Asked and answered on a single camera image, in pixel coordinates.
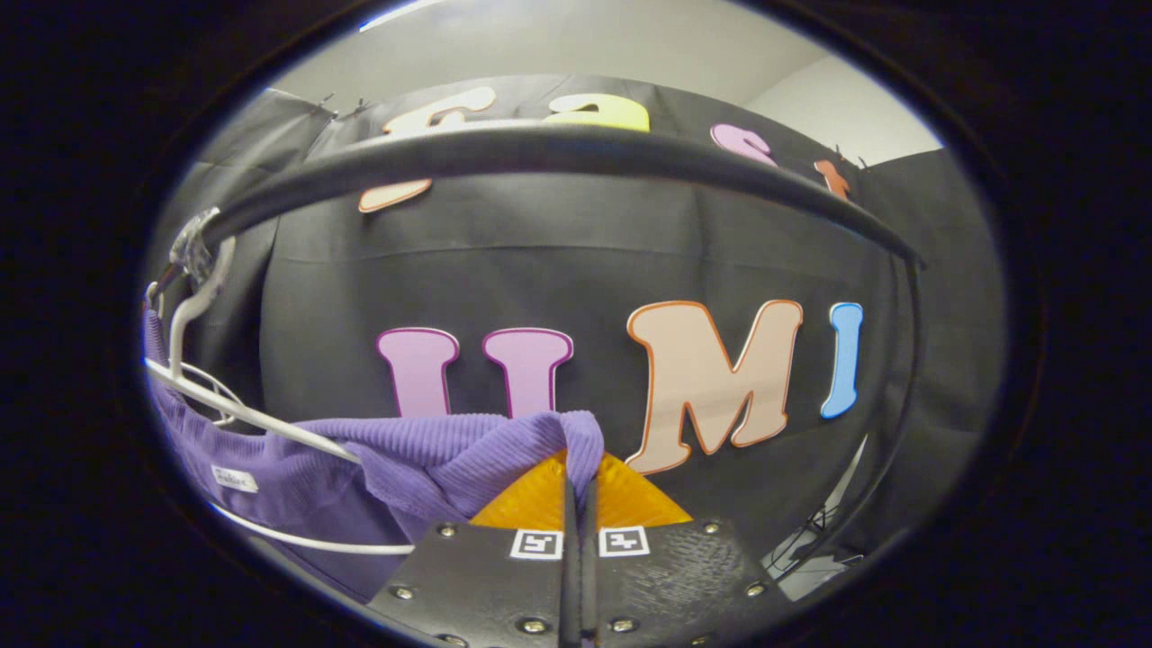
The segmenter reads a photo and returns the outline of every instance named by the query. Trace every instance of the bolt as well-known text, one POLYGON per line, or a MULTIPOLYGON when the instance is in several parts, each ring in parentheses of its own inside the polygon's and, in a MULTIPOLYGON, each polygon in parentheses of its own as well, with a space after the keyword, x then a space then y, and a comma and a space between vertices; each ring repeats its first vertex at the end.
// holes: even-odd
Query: bolt
POLYGON ((616 619, 612 621, 612 632, 631 632, 636 630, 636 621, 632 619, 616 619))
POLYGON ((548 630, 548 624, 540 619, 524 619, 520 621, 520 631, 529 634, 540 634, 548 630))

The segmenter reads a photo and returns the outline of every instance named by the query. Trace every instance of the white ceiling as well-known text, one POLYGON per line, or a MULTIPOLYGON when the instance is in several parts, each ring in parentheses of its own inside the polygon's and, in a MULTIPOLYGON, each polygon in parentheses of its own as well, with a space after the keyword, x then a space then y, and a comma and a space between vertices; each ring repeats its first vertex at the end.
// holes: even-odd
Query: white ceiling
POLYGON ((272 85, 335 93, 325 106, 347 113, 362 97, 470 78, 594 74, 744 105, 824 55, 725 0, 442 0, 349 35, 272 85))

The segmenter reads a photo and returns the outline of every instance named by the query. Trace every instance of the ribbed fabric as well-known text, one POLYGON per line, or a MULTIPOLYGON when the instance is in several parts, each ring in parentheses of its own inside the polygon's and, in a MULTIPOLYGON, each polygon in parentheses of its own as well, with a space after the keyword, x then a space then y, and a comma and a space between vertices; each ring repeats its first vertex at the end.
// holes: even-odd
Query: ribbed fabric
MULTIPOLYGON (((149 359, 167 363, 160 319, 146 311, 149 359)), ((283 533, 355 544, 410 544, 438 521, 465 522, 533 466, 567 449, 583 497, 604 454, 588 412, 509 420, 495 414, 431 419, 327 419, 296 423, 340 443, 361 465, 286 439, 228 432, 184 397, 149 379, 152 400, 188 477, 221 507, 283 533), (218 466, 249 473, 256 493, 220 485, 218 466)), ((275 543, 311 573, 367 601, 400 564, 275 543)))

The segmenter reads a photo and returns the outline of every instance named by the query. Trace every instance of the purple letter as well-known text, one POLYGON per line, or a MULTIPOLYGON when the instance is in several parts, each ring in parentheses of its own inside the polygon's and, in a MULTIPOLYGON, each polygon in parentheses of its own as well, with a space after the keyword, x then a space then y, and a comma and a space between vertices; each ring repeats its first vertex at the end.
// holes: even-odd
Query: purple letter
POLYGON ((712 127, 712 141, 721 149, 776 166, 776 163, 768 157, 772 149, 763 137, 751 130, 736 128, 730 123, 718 123, 712 127))
POLYGON ((555 374, 573 356, 573 340, 547 329, 503 329, 484 338, 484 355, 505 370, 508 416, 555 408, 555 374))
POLYGON ((452 413, 444 370, 460 355, 456 338, 435 329, 393 329, 380 333, 376 348, 392 367, 401 416, 452 413))

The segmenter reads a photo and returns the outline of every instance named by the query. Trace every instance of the letter m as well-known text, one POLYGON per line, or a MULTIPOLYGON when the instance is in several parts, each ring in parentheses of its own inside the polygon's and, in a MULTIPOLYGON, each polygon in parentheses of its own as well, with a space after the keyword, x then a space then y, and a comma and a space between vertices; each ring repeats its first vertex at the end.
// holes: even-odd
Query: letter m
POLYGON ((681 442, 685 409, 706 454, 729 435, 742 447, 785 429, 793 347, 803 321, 794 301, 765 303, 733 364, 704 304, 673 301, 636 310, 628 334, 647 348, 649 401, 644 440, 628 466, 652 474, 688 461, 691 447, 681 442))

